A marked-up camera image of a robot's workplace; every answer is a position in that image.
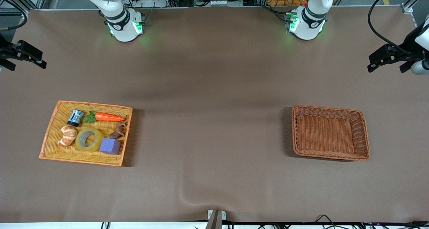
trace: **basket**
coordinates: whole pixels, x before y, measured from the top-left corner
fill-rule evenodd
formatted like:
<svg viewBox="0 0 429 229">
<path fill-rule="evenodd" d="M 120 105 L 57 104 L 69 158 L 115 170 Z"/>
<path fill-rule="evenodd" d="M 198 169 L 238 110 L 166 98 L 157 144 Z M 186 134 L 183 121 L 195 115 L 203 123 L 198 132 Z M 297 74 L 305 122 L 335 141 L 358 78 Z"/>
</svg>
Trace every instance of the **basket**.
<svg viewBox="0 0 429 229">
<path fill-rule="evenodd" d="M 369 159 L 365 118 L 355 109 L 295 105 L 292 139 L 298 155 L 354 161 Z"/>
<path fill-rule="evenodd" d="M 75 141 L 68 146 L 58 145 L 58 140 L 63 137 L 63 133 L 60 131 L 60 128 L 67 125 L 67 121 L 73 109 L 83 111 L 85 113 L 85 116 L 89 113 L 89 111 L 94 110 L 96 112 L 105 112 L 122 117 L 128 117 L 128 124 L 124 129 L 124 136 L 118 138 L 118 141 L 121 142 L 119 154 L 111 155 L 105 154 L 100 151 L 92 153 L 82 151 L 76 148 Z M 46 130 L 45 138 L 43 139 L 42 150 L 40 151 L 39 158 L 97 165 L 122 166 L 125 148 L 127 145 L 127 138 L 130 131 L 132 114 L 133 108 L 131 107 L 88 102 L 58 101 L 57 105 L 55 106 L 54 112 L 52 113 L 51 120 L 49 121 L 48 129 Z M 116 123 L 117 122 L 96 121 L 90 124 L 81 122 L 79 127 L 74 128 L 77 130 L 78 133 L 84 128 L 95 128 L 101 131 L 104 137 L 109 137 L 109 135 L 115 130 Z M 91 144 L 94 139 L 95 138 L 93 136 L 90 136 L 87 139 L 87 143 Z"/>
</svg>

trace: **tape roll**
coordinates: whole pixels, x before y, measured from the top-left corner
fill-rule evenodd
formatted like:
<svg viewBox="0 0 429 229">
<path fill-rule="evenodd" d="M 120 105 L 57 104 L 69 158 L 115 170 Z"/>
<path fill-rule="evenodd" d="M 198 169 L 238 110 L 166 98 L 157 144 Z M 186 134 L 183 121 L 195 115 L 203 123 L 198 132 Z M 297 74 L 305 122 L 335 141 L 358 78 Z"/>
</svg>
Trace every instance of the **tape roll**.
<svg viewBox="0 0 429 229">
<path fill-rule="evenodd" d="M 86 139 L 91 134 L 95 136 L 95 140 L 91 145 L 86 146 Z M 103 138 L 104 136 L 100 131 L 94 128 L 85 128 L 82 129 L 76 137 L 76 147 L 82 151 L 95 152 L 100 149 L 101 141 L 103 140 Z"/>
</svg>

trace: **can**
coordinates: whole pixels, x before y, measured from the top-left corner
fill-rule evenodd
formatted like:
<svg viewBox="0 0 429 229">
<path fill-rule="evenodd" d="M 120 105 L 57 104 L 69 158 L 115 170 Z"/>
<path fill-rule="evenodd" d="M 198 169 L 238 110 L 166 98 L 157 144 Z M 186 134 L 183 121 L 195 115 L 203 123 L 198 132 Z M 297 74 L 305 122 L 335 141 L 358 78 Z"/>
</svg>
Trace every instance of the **can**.
<svg viewBox="0 0 429 229">
<path fill-rule="evenodd" d="M 79 111 L 74 109 L 72 111 L 72 114 L 70 115 L 69 121 L 67 122 L 67 124 L 71 125 L 71 126 L 79 126 L 80 121 L 82 120 L 84 112 L 83 111 Z"/>
</svg>

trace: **carrot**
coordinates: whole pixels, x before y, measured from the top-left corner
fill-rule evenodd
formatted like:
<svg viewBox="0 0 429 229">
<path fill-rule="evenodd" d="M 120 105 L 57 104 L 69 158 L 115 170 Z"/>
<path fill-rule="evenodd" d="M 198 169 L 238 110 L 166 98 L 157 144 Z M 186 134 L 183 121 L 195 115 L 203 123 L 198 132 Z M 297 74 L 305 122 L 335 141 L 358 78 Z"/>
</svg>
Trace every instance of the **carrot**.
<svg viewBox="0 0 429 229">
<path fill-rule="evenodd" d="M 120 122 L 124 121 L 125 118 L 108 113 L 96 113 L 95 111 L 89 111 L 89 114 L 83 119 L 83 122 L 93 123 L 97 120 L 103 122 Z"/>
<path fill-rule="evenodd" d="M 95 113 L 95 119 L 98 121 L 104 121 L 104 122 L 120 122 L 124 121 L 125 118 L 108 114 L 108 113 Z"/>
</svg>

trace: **brown tabletop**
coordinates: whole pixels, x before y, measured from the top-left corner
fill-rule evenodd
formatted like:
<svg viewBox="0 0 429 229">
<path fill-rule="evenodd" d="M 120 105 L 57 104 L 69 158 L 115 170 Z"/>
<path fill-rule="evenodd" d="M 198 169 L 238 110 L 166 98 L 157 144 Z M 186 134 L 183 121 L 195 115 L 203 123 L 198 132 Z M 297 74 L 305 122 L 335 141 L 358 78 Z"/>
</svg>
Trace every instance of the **brown tabletop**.
<svg viewBox="0 0 429 229">
<path fill-rule="evenodd" d="M 237 221 L 427 220 L 428 77 L 399 64 L 368 73 L 384 44 L 368 9 L 332 8 L 313 41 L 262 8 L 154 10 L 130 43 L 97 11 L 32 10 L 15 41 L 48 66 L 0 74 L 0 220 L 181 221 L 207 209 Z M 414 29 L 399 7 L 373 21 L 397 43 Z M 134 107 L 127 167 L 38 159 L 58 100 Z M 363 111 L 371 158 L 296 157 L 294 104 Z"/>
</svg>

